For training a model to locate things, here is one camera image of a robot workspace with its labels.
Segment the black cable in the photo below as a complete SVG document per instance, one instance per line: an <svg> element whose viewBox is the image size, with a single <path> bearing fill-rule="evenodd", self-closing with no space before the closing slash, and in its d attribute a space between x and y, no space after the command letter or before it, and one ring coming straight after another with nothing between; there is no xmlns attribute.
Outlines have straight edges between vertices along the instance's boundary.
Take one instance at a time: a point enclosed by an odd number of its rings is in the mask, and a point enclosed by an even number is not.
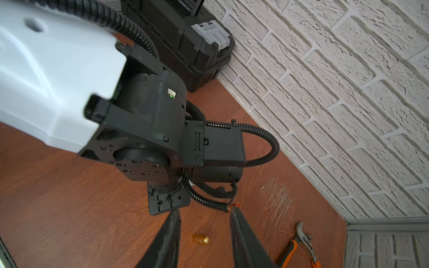
<svg viewBox="0 0 429 268"><path fill-rule="evenodd" d="M96 0L29 0L61 12L109 27L130 38L159 59L158 51L149 36L139 25L120 12Z"/></svg>
<svg viewBox="0 0 429 268"><path fill-rule="evenodd" d="M192 116L192 120L203 121L206 123L205 115L189 100L186 101L186 112Z"/></svg>
<svg viewBox="0 0 429 268"><path fill-rule="evenodd" d="M200 203L201 205L208 207L208 208L229 212L228 211L228 203L208 199L208 198L200 195L199 193L197 193L194 189L192 189L192 186L190 185L189 179L188 179L188 177L186 177L185 172L183 173L182 185L183 185L183 188L185 188L188 195L193 200Z"/></svg>
<svg viewBox="0 0 429 268"><path fill-rule="evenodd" d="M202 191L204 191L206 194L213 196L215 198L230 199L230 198L234 198L234 196L237 193L237 186L235 185L235 183L231 184L231 187L233 190L229 191L229 192L219 191L219 190L211 187L210 185L208 185L205 182L193 181L192 183L195 184Z"/></svg>
<svg viewBox="0 0 429 268"><path fill-rule="evenodd" d="M206 125L219 127L219 128L226 128L226 129L229 129L233 126L232 123L214 122L214 121L207 121ZM268 163L269 161L276 158L276 156L280 152L280 145L278 144L277 139L270 132L258 126L253 126L249 124L237 123L236 126L241 128L242 132L257 135L265 139L271 145L271 151L267 155L260 158L247 160L246 165L244 166L245 168L249 168L252 166L259 166L259 165Z"/></svg>

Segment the black toolbox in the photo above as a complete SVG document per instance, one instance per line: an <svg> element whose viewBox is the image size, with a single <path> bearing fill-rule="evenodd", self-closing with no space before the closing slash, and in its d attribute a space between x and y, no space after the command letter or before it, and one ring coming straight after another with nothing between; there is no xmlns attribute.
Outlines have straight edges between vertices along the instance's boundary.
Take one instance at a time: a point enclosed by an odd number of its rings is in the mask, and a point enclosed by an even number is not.
<svg viewBox="0 0 429 268"><path fill-rule="evenodd" d="M203 2L121 0L122 13L150 36L161 61L182 78L189 92L216 77L235 44Z"/></svg>

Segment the gray trim strip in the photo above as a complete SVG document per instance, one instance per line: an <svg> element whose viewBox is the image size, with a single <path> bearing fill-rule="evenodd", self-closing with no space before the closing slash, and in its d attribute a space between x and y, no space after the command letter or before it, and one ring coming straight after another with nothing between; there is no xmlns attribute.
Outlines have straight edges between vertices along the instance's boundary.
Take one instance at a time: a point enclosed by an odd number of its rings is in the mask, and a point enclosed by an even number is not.
<svg viewBox="0 0 429 268"><path fill-rule="evenodd" d="M429 235L429 217L348 220L347 233Z"/></svg>

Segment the mounting plate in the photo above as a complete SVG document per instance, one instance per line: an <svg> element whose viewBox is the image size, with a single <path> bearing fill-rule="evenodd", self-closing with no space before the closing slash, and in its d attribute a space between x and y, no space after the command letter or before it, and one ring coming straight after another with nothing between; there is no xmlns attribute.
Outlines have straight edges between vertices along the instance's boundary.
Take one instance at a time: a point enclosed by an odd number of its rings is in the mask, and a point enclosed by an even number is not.
<svg viewBox="0 0 429 268"><path fill-rule="evenodd" d="M176 190L167 194L157 193L149 183L147 184L149 214L152 216L173 210L174 208L186 207L190 204L190 196L186 193L182 184Z"/></svg>

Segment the white brick wall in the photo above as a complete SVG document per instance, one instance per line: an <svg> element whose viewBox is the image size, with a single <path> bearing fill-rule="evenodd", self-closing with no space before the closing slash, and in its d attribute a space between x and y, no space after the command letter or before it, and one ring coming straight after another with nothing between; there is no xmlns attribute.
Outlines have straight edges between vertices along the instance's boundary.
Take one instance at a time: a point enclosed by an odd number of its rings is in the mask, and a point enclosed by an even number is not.
<svg viewBox="0 0 429 268"><path fill-rule="evenodd" d="M429 236L347 235L344 268L429 267Z"/></svg>
<svg viewBox="0 0 429 268"><path fill-rule="evenodd" d="M205 6L236 39L219 81L345 219L429 214L427 0Z"/></svg>

